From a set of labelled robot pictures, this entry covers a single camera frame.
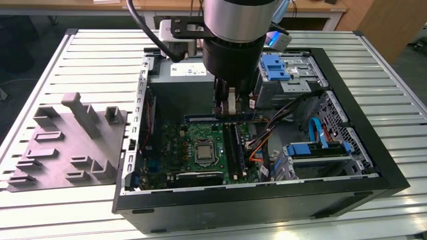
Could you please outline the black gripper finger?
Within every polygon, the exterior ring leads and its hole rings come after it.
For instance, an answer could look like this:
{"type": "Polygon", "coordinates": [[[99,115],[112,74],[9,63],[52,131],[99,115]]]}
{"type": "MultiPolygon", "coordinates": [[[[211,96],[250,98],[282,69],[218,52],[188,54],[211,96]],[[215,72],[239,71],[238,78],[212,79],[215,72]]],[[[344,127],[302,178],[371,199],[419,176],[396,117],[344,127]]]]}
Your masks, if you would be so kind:
{"type": "Polygon", "coordinates": [[[236,88],[228,88],[228,97],[227,97],[227,112],[230,116],[238,114],[238,103],[239,103],[239,94],[236,93],[236,88]]]}
{"type": "Polygon", "coordinates": [[[215,115],[220,118],[228,116],[230,87],[227,82],[216,78],[214,80],[215,115]]]}

